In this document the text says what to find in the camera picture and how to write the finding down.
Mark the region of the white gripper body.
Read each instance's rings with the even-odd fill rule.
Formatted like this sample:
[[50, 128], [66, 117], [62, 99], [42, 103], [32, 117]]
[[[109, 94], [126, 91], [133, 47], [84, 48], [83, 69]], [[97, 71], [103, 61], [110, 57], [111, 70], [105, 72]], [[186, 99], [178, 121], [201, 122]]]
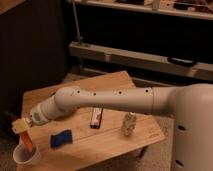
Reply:
[[32, 126], [30, 118], [17, 119], [12, 123], [12, 130], [15, 134], [20, 134], [27, 131]]

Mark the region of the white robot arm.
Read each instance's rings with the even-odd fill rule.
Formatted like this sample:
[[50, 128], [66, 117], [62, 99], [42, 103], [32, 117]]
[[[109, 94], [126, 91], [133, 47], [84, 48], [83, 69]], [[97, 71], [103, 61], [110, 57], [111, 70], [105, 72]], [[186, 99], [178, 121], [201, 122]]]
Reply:
[[22, 134], [82, 107], [175, 117], [172, 161], [183, 171], [213, 171], [213, 84], [88, 91], [62, 87], [12, 123]]

